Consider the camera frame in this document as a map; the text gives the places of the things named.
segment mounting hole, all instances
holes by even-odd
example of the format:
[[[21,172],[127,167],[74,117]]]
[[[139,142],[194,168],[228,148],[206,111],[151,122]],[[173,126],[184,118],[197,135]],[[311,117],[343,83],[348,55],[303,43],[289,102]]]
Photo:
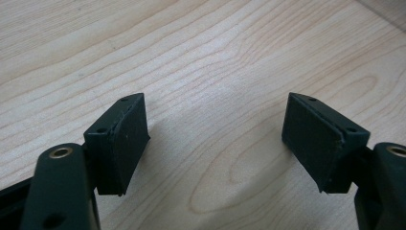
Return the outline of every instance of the mounting hole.
[[[353,127],[347,127],[347,131],[350,131],[350,132],[356,132],[356,129],[355,129],[355,128],[353,128]]]
[[[45,229],[54,229],[59,227],[65,220],[66,217],[61,213],[50,214],[45,218],[44,222],[42,222],[42,226]]]
[[[55,150],[51,151],[50,157],[54,158],[54,159],[62,158],[62,157],[65,157],[65,156],[71,154],[72,151],[74,151],[74,150],[70,147],[61,147],[59,149],[55,149]]]
[[[101,128],[99,128],[98,130],[96,130],[98,133],[104,133],[104,132],[106,132],[107,131],[107,128],[105,128],[105,127],[101,127]]]
[[[397,156],[406,157],[406,149],[396,146],[388,146],[386,150]]]

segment screw hole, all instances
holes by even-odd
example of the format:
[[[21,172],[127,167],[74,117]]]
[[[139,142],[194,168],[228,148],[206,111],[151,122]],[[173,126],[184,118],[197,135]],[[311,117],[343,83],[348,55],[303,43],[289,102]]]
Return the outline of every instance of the screw hole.
[[[42,226],[45,229],[57,228],[65,220],[66,220],[66,217],[61,213],[50,214],[48,217],[45,218],[44,222],[42,223]]]
[[[96,130],[98,133],[104,133],[104,132],[106,132],[107,131],[107,128],[105,128],[105,127],[101,127],[101,128],[99,128],[98,130]]]
[[[350,132],[356,132],[356,129],[353,128],[353,127],[347,127],[347,130],[350,131]]]
[[[74,151],[74,150],[70,147],[62,147],[62,148],[53,150],[50,153],[50,157],[54,158],[54,159],[62,158],[62,157],[65,157],[65,156],[71,154],[72,151]]]
[[[387,150],[397,156],[406,157],[406,149],[404,148],[389,146]]]

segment wood grain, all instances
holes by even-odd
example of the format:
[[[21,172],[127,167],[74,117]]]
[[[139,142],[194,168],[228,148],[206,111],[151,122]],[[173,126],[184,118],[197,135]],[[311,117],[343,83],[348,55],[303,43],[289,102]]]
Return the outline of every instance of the wood grain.
[[[406,145],[406,34],[354,0],[0,2],[0,189],[144,92],[151,135],[103,229],[356,229],[282,144],[288,92]]]

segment light wood surface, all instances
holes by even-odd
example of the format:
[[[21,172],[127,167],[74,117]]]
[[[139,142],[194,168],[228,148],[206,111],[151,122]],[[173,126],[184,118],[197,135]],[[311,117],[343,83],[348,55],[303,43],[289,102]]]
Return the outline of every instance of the light wood surface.
[[[144,92],[151,140],[102,229],[357,229],[282,144],[288,92],[406,145],[406,34],[353,0],[1,1],[0,189]]]

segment wooden table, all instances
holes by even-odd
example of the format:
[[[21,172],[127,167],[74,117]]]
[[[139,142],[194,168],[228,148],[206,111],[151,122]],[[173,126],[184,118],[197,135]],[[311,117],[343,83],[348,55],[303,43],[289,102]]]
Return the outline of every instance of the wooden table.
[[[281,141],[288,92],[406,145],[406,34],[354,0],[2,1],[0,189],[146,94],[151,136],[102,229],[357,229]]]

